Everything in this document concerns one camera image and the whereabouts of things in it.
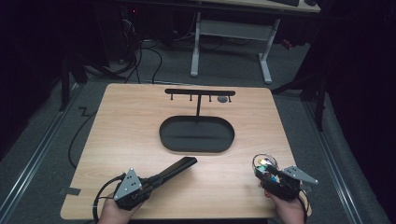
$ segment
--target desk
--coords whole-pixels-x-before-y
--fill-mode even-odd
[[[232,4],[242,7],[266,7],[277,10],[290,10],[290,11],[300,11],[300,12],[315,12],[319,13],[320,8],[318,5],[314,7],[309,6],[304,0],[300,0],[300,4],[297,7],[291,7],[284,4],[274,3],[267,0],[202,0],[199,1],[207,3],[216,4]],[[211,21],[211,20],[201,20],[201,13],[197,14],[196,26],[195,26],[195,45],[192,53],[191,61],[191,76],[198,76],[199,69],[199,45],[200,45],[200,35],[216,35],[225,36],[233,38],[244,38],[265,41],[265,48],[262,53],[259,54],[259,62],[262,68],[262,75],[264,77],[264,82],[266,84],[271,84],[272,79],[270,71],[268,69],[267,57],[274,41],[276,31],[280,19],[276,19],[274,24],[271,25],[253,25],[245,23],[227,22],[227,21]]]
[[[159,128],[174,115],[194,115],[197,99],[170,95],[166,88],[235,91],[231,103],[202,98],[201,115],[228,120],[235,130],[231,147],[220,153],[176,153],[161,143]],[[259,153],[274,156],[280,167],[295,164],[272,94],[264,88],[110,84],[84,147],[61,211],[65,219],[92,218],[92,202],[111,178],[134,168],[149,177],[180,160],[198,162],[154,190],[136,219],[274,217],[251,167]],[[114,191],[106,188],[103,196]]]

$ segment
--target white desk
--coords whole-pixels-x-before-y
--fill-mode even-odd
[[[320,12],[320,8],[318,5],[311,7],[304,2],[304,0],[300,0],[300,4],[297,7],[291,7],[275,2],[270,2],[267,0],[202,0],[199,1],[199,4],[202,2],[207,3],[218,3],[218,4],[233,4],[238,6],[245,7],[266,7],[271,9],[278,10],[290,10],[290,11],[300,11],[300,12]],[[253,25],[246,23],[235,23],[235,22],[227,22],[227,21],[210,21],[210,20],[201,20],[201,13],[197,14],[196,21],[196,29],[195,29],[195,45],[192,53],[192,62],[191,62],[191,76],[197,77],[199,70],[199,44],[200,44],[200,36],[201,35],[216,35],[216,36],[226,36],[233,38],[243,38],[243,39],[252,39],[265,41],[266,44],[262,53],[259,54],[259,62],[262,68],[262,75],[264,77],[264,82],[266,84],[271,84],[272,79],[270,75],[270,71],[268,69],[267,57],[270,52],[271,46],[273,44],[276,31],[278,25],[280,23],[280,19],[274,21],[271,25]]]

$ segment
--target wooden table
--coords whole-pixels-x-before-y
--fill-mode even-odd
[[[201,115],[228,120],[231,147],[220,153],[176,153],[161,143],[159,128],[174,115],[195,115],[197,99],[165,94],[167,88],[235,91],[231,103],[202,98]],[[133,216],[136,219],[274,217],[252,170],[259,153],[274,156],[280,168],[295,164],[271,92],[265,88],[110,84],[84,147],[61,216],[91,219],[92,202],[113,177],[134,168],[140,177],[158,174],[184,156],[198,162],[155,189]],[[103,196],[115,190],[106,188]],[[103,200],[99,205],[99,215]]]

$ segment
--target metal bracket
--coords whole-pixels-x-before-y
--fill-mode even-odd
[[[300,170],[297,166],[290,166],[282,170],[282,173],[290,176],[293,179],[302,180],[311,184],[318,184],[318,181],[312,176]]]
[[[114,200],[125,197],[128,194],[131,194],[142,187],[142,183],[140,182],[139,177],[134,172],[134,169],[131,168],[128,174],[122,180],[120,187],[115,193]]]

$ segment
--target hand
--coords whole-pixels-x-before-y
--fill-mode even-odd
[[[292,201],[281,200],[267,190],[264,194],[265,197],[274,201],[277,214],[285,224],[304,224],[304,209],[298,199]]]
[[[117,206],[113,199],[113,194],[110,194],[108,195],[108,199],[105,200],[98,224],[126,224],[142,204],[139,204],[131,211],[123,210]]]

